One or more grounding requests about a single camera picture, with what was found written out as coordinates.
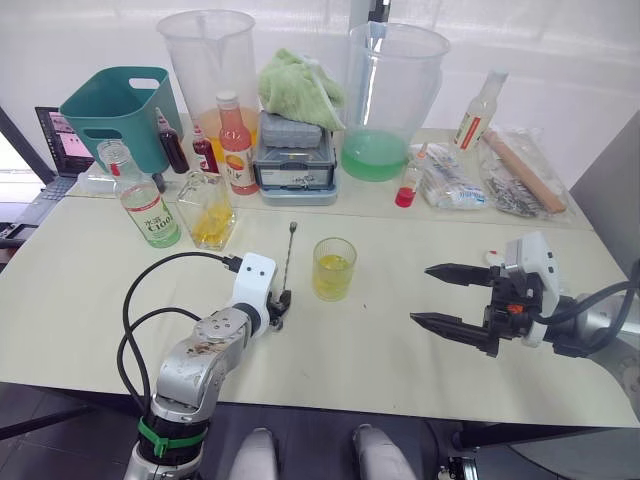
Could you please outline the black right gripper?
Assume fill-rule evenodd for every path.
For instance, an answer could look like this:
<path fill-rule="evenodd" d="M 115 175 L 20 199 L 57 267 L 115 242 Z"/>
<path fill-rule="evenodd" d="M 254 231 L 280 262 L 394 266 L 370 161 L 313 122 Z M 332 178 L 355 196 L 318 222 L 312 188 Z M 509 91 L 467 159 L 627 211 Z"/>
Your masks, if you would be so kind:
<path fill-rule="evenodd" d="M 542 310 L 543 283 L 537 273 L 526 273 L 514 281 L 498 266 L 456 263 L 434 265 L 424 273 L 449 284 L 491 287 L 484 327 L 436 312 L 410 313 L 410 318 L 442 338 L 473 346 L 493 358 L 499 351 L 499 338 L 524 338 L 533 326 L 532 314 Z"/>

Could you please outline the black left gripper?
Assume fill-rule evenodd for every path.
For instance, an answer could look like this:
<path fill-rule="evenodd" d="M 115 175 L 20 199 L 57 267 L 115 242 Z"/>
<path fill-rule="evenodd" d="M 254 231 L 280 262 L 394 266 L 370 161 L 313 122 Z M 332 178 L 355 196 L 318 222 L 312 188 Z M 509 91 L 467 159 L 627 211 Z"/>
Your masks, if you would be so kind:
<path fill-rule="evenodd" d="M 269 313 L 269 324 L 275 331 L 279 331 L 283 328 L 284 315 L 282 313 L 282 308 L 288 309 L 290 307 L 291 297 L 292 293 L 289 289 L 283 290 L 279 299 L 272 293 L 268 295 L 267 310 Z"/>

